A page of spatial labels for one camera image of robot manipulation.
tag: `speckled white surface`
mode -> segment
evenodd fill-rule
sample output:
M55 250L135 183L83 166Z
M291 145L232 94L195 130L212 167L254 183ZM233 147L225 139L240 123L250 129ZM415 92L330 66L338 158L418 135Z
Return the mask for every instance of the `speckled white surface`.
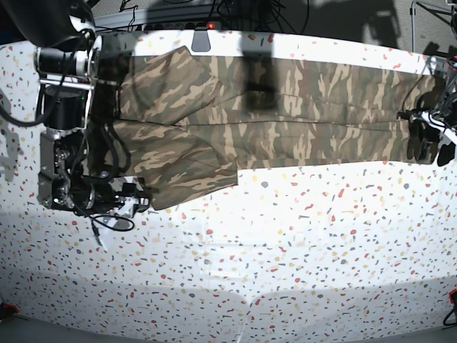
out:
M211 35L213 54L268 41ZM140 56L189 39L163 31L117 41ZM272 44L278 58L426 67L422 55L378 46L282 35ZM1 101L21 118L34 110L32 51L0 48ZM1 123L0 292L23 315L168 342L342 342L436 327L449 310L455 162L240 171L237 187L139 214L105 253L86 219L38 205L41 129Z

